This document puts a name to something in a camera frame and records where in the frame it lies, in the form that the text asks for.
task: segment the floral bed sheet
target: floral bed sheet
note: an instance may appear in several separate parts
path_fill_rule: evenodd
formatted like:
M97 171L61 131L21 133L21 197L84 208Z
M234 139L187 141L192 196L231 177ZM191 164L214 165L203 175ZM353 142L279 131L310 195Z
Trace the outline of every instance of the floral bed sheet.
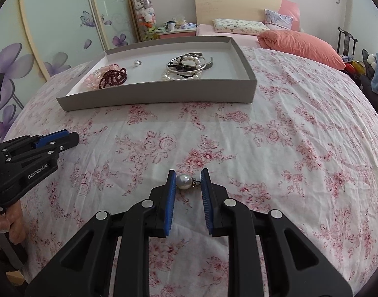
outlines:
M39 90L6 139L68 129L80 143L22 199L27 280L98 210L128 210L164 184L169 169L199 178L207 167L251 209L283 211L355 293L366 283L378 266L378 115L335 69L242 50L258 79L253 104L64 112L56 94L84 65ZM177 191L170 236L151 239L149 259L152 297L227 296L228 242L208 235L198 187Z

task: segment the white pearl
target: white pearl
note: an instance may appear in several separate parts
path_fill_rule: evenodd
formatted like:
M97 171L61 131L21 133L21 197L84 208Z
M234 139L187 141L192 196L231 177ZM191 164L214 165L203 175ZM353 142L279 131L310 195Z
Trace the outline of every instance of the white pearl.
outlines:
M176 177L176 186L181 190L187 190L192 187L192 177L187 174L181 174Z

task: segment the person's hand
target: person's hand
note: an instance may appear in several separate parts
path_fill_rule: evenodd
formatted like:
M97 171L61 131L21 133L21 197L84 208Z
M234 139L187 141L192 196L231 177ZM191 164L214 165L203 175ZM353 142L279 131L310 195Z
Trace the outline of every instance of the person's hand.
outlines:
M9 230L9 239L14 244L19 244L25 239L23 212L21 203L17 201L6 210L5 216L0 215L0 230Z

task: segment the patterned pillow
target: patterned pillow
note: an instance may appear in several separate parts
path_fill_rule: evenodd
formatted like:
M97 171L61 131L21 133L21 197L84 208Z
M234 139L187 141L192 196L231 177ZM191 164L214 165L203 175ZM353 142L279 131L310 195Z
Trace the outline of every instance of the patterned pillow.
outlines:
M293 17L266 10L266 27L270 30L292 30Z
M213 22L216 32L260 35L269 30L264 23L258 21L215 19Z

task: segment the clear cylinder container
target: clear cylinder container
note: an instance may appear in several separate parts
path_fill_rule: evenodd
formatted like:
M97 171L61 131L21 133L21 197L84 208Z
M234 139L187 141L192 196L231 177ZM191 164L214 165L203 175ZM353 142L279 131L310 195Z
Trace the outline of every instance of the clear cylinder container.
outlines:
M133 0L135 15L142 41L155 39L156 16L152 6L152 0Z

